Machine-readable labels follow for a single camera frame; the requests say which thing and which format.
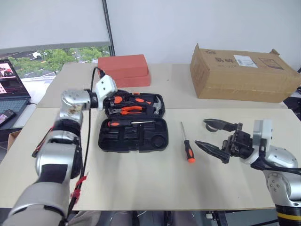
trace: tool case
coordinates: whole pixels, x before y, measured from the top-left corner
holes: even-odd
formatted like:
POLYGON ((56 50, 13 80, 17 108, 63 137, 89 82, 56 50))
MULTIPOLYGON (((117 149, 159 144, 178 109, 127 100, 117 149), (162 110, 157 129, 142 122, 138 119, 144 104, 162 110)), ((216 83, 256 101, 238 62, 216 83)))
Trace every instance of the tool case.
POLYGON ((103 106, 108 116, 99 132, 98 145, 103 151, 144 153, 163 151, 167 147, 168 131, 162 119, 165 106, 161 95, 118 90, 103 101, 103 106))

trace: orange screwdriver handle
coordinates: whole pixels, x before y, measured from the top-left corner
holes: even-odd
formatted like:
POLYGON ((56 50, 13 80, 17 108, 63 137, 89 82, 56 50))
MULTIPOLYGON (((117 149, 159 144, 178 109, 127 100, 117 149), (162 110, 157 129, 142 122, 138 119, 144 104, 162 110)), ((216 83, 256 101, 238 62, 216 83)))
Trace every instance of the orange screwdriver handle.
POLYGON ((194 158, 194 153, 192 151, 192 148, 190 146, 189 140, 184 140, 184 144, 185 144, 185 151, 187 154, 187 160, 190 163, 194 163, 196 161, 196 159, 194 158))
POLYGON ((146 102, 146 103, 148 103, 149 105, 151 104, 151 101, 145 101, 145 100, 143 100, 143 99, 141 99, 141 98, 136 98, 135 101, 137 101, 137 102, 146 102))
POLYGON ((108 127, 124 127, 132 125, 131 121, 127 120, 112 120, 108 122, 108 127))

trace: laptop screen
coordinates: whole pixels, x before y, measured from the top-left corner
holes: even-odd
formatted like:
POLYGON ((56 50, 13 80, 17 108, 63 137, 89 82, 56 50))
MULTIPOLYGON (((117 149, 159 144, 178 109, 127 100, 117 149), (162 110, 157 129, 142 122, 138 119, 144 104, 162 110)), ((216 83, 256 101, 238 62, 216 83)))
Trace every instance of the laptop screen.
POLYGON ((29 96, 9 60, 0 60, 0 98, 29 96))

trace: orange pliers handle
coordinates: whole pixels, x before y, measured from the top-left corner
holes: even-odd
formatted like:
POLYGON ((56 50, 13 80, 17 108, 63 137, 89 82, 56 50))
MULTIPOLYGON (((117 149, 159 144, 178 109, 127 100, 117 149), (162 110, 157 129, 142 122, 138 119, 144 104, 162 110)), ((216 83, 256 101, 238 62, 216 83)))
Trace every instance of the orange pliers handle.
POLYGON ((120 111, 120 114, 122 115, 126 115, 126 114, 139 114, 142 112, 130 112, 132 110, 142 110, 141 106, 131 106, 131 107, 123 107, 120 111))

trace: table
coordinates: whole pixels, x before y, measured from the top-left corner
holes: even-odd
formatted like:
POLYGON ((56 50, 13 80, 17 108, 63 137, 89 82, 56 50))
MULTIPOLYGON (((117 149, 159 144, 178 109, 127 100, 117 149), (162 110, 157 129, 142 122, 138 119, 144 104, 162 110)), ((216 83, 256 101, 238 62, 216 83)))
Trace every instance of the table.
MULTIPOLYGON (((21 192, 34 183, 37 175, 35 159, 31 153, 53 125, 61 106, 61 92, 89 88, 94 66, 96 64, 66 63, 49 86, 0 165, 0 194, 5 194, 0 198, 0 207, 11 208, 21 192)), ((159 93, 163 96, 166 106, 164 119, 169 131, 167 149, 152 153, 103 152, 97 140, 99 125, 106 116, 93 109, 87 162, 89 176, 83 184, 82 195, 75 210, 273 208, 261 172, 242 164, 237 158, 232 158, 230 164, 222 164, 220 160, 201 151, 193 141, 201 139, 221 146, 229 135, 225 131, 209 133, 202 124, 204 118, 239 121, 244 123, 244 131, 249 133, 253 131, 255 119, 272 118, 273 145, 285 147, 300 158, 301 128, 293 112, 286 109, 283 103, 198 99, 190 78, 189 64, 154 64, 149 65, 149 70, 151 86, 125 90, 159 93), (180 121, 183 121, 195 151, 197 161, 192 165, 187 163, 185 157, 180 121), (288 130, 292 131, 291 137, 286 136, 285 131, 288 130)), ((82 127, 83 155, 86 134, 87 112, 84 113, 82 127)), ((75 183, 76 179, 71 181, 71 190, 75 183)))
MULTIPOLYGON (((89 89, 97 64, 65 63, 38 107, 61 107, 60 95, 68 89, 89 89)), ((190 76, 189 64, 150 64, 149 87, 122 88, 130 92, 161 94, 165 108, 287 108, 283 103, 198 99, 190 76)))
MULTIPOLYGON (((0 207, 11 208, 21 192, 37 179, 31 153, 53 124, 58 111, 59 108, 37 108, 9 150, 0 165, 0 194, 5 194, 0 198, 0 207)), ((75 210, 274 208, 262 172, 235 157, 229 164, 223 164, 193 143, 203 140, 221 146, 230 135, 226 131, 208 132, 202 122, 205 118, 241 122, 243 131, 248 133, 252 133, 255 119, 270 118, 273 120, 272 144, 290 150, 301 159, 301 123, 289 109, 167 109, 164 119, 168 125, 169 145, 162 152, 152 153, 120 154, 100 150, 99 125, 105 117, 103 112, 92 110, 88 178, 75 210), (186 160, 180 121, 191 140, 196 157, 194 164, 186 160)), ((84 150, 86 134, 87 112, 84 112, 84 150)), ((76 180, 72 180, 71 190, 75 183, 76 180)))

